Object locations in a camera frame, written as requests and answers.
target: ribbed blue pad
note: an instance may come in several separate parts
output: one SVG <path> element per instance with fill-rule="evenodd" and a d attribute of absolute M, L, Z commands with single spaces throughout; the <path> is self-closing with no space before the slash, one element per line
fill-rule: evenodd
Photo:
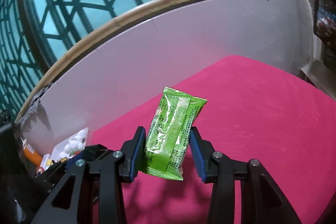
<path fill-rule="evenodd" d="M 130 178 L 132 182 L 134 181 L 134 178 L 138 175 L 139 168 L 141 165 L 141 160 L 143 156 L 143 149 L 146 142 L 146 134 L 145 129 L 142 130 L 139 141 L 136 145 L 136 148 L 134 150 L 133 157 L 131 159 L 131 172 L 130 172 Z"/>
<path fill-rule="evenodd" d="M 202 179 L 202 182 L 206 179 L 204 158 L 194 136 L 194 132 L 190 130 L 190 140 L 189 140 L 191 153 L 193 154 L 194 163 L 196 166 L 197 174 Z"/>

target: green wrapper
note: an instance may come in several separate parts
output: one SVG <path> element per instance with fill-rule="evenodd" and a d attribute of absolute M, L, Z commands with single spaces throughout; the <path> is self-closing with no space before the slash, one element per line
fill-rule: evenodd
<path fill-rule="evenodd" d="M 183 180 L 181 164 L 190 128 L 207 100 L 165 87 L 146 138 L 140 170 L 165 179 Z"/>

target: wooden edge trim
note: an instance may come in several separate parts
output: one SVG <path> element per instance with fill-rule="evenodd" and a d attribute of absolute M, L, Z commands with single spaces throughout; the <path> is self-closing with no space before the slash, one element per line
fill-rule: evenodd
<path fill-rule="evenodd" d="M 89 33 L 83 39 L 78 41 L 60 59 L 58 59 L 55 64 L 52 65 L 52 67 L 46 72 L 46 74 L 31 91 L 30 95 L 21 107 L 15 122 L 18 122 L 19 119 L 26 113 L 30 101 L 36 93 L 38 93 L 43 87 L 57 78 L 57 76 L 62 73 L 71 62 L 73 62 L 84 52 L 87 52 L 95 44 L 101 42 L 104 38 L 109 37 L 109 39 L 111 39 L 113 36 L 120 33 L 118 31 L 120 31 L 120 29 L 122 29 L 124 26 L 130 25 L 132 22 L 135 22 L 134 25 L 139 24 L 141 19 L 145 21 L 148 15 L 159 15 L 166 12 L 169 7 L 173 7 L 173 9 L 175 9 L 176 7 L 184 6 L 183 4 L 187 5 L 199 1 L 202 0 L 152 0 L 111 19 L 106 24 L 95 29 L 93 32 Z"/>

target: torn gray fabric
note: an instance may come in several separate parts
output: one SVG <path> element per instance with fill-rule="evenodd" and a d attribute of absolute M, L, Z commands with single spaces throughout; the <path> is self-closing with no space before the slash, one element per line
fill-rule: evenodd
<path fill-rule="evenodd" d="M 42 88 L 38 93 L 36 93 L 35 96 L 31 99 L 28 110 L 26 111 L 25 115 L 23 115 L 23 117 L 21 117 L 20 120 L 17 123 L 20 126 L 20 128 L 23 127 L 23 125 L 25 124 L 26 120 L 28 120 L 28 118 L 30 117 L 30 114 L 37 113 L 37 112 L 39 112 L 41 110 L 40 99 L 43 96 L 43 94 L 45 94 L 46 91 L 52 85 L 53 85 L 52 82 L 49 83 L 46 87 Z"/>

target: orange object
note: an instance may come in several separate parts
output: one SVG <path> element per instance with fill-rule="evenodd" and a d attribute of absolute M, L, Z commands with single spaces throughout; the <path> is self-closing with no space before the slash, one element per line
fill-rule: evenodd
<path fill-rule="evenodd" d="M 27 159 L 29 159 L 34 165 L 40 166 L 42 157 L 35 151 L 35 149 L 27 142 L 27 139 L 23 141 L 23 152 Z"/>

